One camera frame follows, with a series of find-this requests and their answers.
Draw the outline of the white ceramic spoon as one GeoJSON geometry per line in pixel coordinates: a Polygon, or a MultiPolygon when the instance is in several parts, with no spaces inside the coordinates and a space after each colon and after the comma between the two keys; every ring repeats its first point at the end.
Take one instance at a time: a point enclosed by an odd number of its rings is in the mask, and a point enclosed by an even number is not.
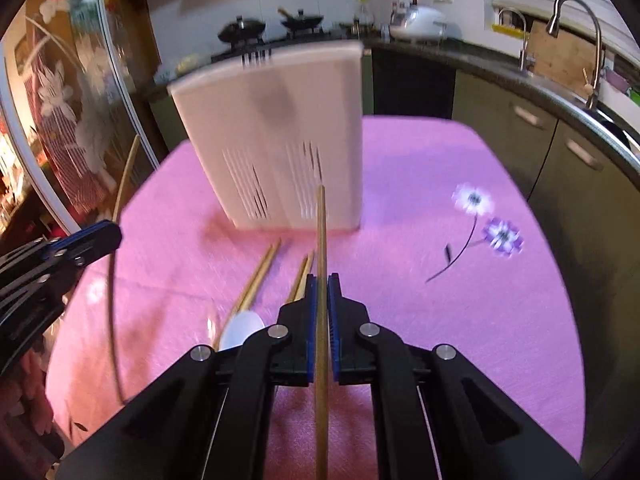
{"type": "Polygon", "coordinates": [[[221,332],[218,350],[224,351],[241,347],[249,336],[259,332],[264,327],[264,321],[254,311],[245,310],[234,314],[221,332]]]}

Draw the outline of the tall steel kitchen faucet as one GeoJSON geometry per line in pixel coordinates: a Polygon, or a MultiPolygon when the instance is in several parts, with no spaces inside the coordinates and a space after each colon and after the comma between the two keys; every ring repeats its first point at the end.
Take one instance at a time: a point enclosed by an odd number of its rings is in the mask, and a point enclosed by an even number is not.
{"type": "Polygon", "coordinates": [[[568,2],[577,3],[578,6],[585,11],[585,14],[591,20],[593,28],[593,34],[589,35],[588,32],[584,32],[580,28],[570,26],[571,32],[576,32],[580,39],[589,41],[594,45],[593,69],[591,75],[587,76],[585,80],[587,92],[585,108],[586,110],[594,110],[599,102],[601,74],[604,62],[602,28],[597,15],[584,0],[554,0],[551,15],[544,30],[546,31],[546,34],[552,38],[559,37],[563,6],[568,2]]]}

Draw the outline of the pink embroidered tablecloth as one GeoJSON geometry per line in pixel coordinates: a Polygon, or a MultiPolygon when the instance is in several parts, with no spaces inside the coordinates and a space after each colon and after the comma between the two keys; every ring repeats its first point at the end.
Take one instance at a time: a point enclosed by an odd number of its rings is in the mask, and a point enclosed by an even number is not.
{"type": "MultiPolygon", "coordinates": [[[[116,413],[116,382],[136,394],[212,336],[273,240],[232,226],[189,143],[134,196],[122,232],[115,275],[90,266],[53,349],[47,395],[75,447],[62,479],[108,477],[80,453],[116,413]]],[[[329,264],[378,322],[418,346],[454,344],[578,454],[582,358],[564,285],[520,193],[469,128],[367,119],[362,223],[330,237],[329,264]]]]}

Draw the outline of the frosted glass sliding door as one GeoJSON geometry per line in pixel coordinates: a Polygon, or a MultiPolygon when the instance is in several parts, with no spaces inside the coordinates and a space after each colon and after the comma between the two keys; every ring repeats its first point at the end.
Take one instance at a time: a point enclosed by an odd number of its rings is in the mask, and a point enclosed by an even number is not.
{"type": "Polygon", "coordinates": [[[160,59],[144,0],[3,0],[1,240],[21,244],[112,220],[162,154],[142,86],[160,59]]]}

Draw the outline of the white plastic utensil holder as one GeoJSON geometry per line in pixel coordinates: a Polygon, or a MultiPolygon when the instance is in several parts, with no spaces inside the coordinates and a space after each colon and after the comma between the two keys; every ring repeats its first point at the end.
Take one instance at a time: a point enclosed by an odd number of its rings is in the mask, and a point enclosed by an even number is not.
{"type": "Polygon", "coordinates": [[[296,44],[228,58],[168,87],[227,218],[240,230],[360,226],[363,45],[296,44]]]}

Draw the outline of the black wok with lid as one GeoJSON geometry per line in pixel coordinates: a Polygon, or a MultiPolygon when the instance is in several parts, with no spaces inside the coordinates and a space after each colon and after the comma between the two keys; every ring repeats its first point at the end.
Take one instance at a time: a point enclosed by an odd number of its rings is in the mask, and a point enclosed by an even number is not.
{"type": "Polygon", "coordinates": [[[224,44],[239,44],[250,40],[259,40],[266,29],[266,23],[256,18],[243,18],[238,15],[234,22],[224,25],[218,32],[218,39],[224,44]]]}

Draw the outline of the wooden cutting board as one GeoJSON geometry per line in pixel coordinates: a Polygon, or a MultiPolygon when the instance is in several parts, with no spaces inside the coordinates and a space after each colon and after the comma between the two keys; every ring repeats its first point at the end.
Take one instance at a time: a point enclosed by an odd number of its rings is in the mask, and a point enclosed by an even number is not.
{"type": "Polygon", "coordinates": [[[532,72],[550,79],[583,99],[591,96],[596,46],[570,32],[560,30],[554,38],[546,24],[534,21],[529,33],[528,54],[533,58],[532,72]]]}

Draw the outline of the small steel faucet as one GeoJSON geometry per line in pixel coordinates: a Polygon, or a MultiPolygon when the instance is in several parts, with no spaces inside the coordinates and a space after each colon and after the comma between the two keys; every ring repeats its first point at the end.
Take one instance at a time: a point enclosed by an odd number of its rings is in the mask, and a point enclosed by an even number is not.
{"type": "Polygon", "coordinates": [[[506,36],[510,36],[521,41],[521,50],[518,55],[520,61],[520,70],[526,72],[529,66],[528,56],[528,40],[529,33],[527,31],[527,21],[525,15],[514,8],[502,8],[498,12],[498,31],[503,32],[506,36]]]}

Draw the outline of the white rice cooker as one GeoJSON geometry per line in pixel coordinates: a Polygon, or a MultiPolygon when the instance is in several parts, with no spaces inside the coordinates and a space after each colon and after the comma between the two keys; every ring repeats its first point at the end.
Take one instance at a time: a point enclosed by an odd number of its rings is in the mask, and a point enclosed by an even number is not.
{"type": "Polygon", "coordinates": [[[398,8],[390,21],[390,36],[398,40],[439,41],[447,37],[446,15],[430,6],[398,8]]]}

